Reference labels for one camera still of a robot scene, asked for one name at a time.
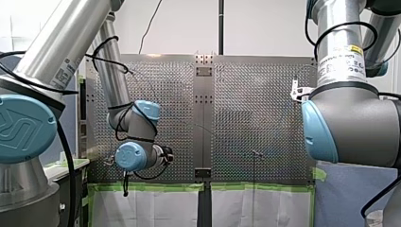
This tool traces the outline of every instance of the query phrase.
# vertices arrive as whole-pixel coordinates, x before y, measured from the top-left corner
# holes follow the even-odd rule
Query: blue joint cap
[[[126,171],[139,171],[147,165],[147,154],[142,146],[128,142],[121,145],[115,153],[118,166]]]
[[[157,123],[160,119],[160,105],[154,102],[145,101],[145,100],[137,100],[135,101],[136,106],[154,123]],[[132,107],[133,111],[136,114],[141,115],[141,113],[136,110],[135,107]]]
[[[387,70],[389,70],[389,63],[385,62],[384,64],[381,65],[380,71],[377,73],[377,77],[382,77],[387,74]]]
[[[319,109],[312,101],[302,104],[306,151],[310,157],[331,163],[339,161],[333,136]]]
[[[0,164],[16,164],[38,157],[57,134],[52,111],[29,96],[0,96]]]

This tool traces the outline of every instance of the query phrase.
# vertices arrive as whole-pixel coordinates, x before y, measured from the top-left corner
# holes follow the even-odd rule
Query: green tape
[[[325,182],[327,178],[327,173],[324,170],[317,167],[313,167],[312,169],[313,169],[313,178],[315,180],[320,180],[322,182]]]
[[[241,190],[266,190],[266,191],[287,191],[287,192],[310,192],[309,186],[291,186],[281,185],[275,183],[212,183],[212,190],[214,191],[241,191]]]
[[[88,185],[88,226],[92,227],[95,190]]]
[[[315,185],[310,186],[310,216],[309,216],[309,226],[315,226],[315,195],[316,187]]]
[[[82,207],[86,206],[87,204],[89,204],[88,197],[82,198]]]
[[[122,183],[90,183],[88,188],[94,191],[123,191]],[[203,190],[202,183],[129,183],[129,191],[148,192],[199,192]]]

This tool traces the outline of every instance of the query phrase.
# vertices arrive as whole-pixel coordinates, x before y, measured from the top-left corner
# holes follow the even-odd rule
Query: robotic arm
[[[93,48],[101,46],[97,57],[120,62],[118,43],[116,39],[111,39],[115,37],[113,21],[114,15],[110,13],[93,42]],[[98,70],[109,109],[107,120],[115,131],[127,132],[128,139],[131,140],[116,151],[116,163],[129,172],[171,163],[171,149],[154,144],[159,104],[145,100],[132,103],[125,78],[125,74],[131,72],[125,72],[121,66],[105,61],[95,61],[94,65]]]
[[[387,72],[384,58],[401,24],[401,1],[317,0],[309,4],[313,4],[311,17],[320,38],[318,87],[302,106],[307,152],[331,163],[400,169],[401,101],[381,100],[366,78]],[[372,10],[369,25],[359,21],[365,8]],[[363,44],[360,25],[376,31],[368,30]],[[401,226],[400,199],[398,186],[384,210],[384,227]]]
[[[56,137],[65,107],[62,96],[77,93],[65,91],[66,86],[91,42],[98,45],[114,36],[113,14],[109,13],[119,10],[123,2],[62,0],[15,70],[4,68],[6,74],[0,75],[2,225],[59,225],[59,186],[47,181],[39,155]],[[97,59],[119,58],[115,40],[97,52]],[[171,149],[153,143],[160,106],[145,100],[131,103],[121,69],[104,61],[96,65],[109,108],[108,121],[113,129],[126,131],[131,140],[117,150],[117,163],[126,171],[170,163]],[[74,199],[70,202],[74,209]],[[73,218],[71,210],[70,225]]]

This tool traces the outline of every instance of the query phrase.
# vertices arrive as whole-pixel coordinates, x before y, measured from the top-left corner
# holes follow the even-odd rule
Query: black pole
[[[224,55],[224,0],[218,0],[218,54]]]

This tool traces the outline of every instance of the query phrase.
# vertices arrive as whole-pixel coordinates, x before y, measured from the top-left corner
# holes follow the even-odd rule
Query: metal bracket
[[[212,77],[212,67],[197,67],[197,77]]]
[[[303,102],[312,93],[315,88],[298,87],[298,79],[292,80],[291,98],[296,102]]]
[[[195,178],[210,178],[211,176],[211,168],[195,168]]]

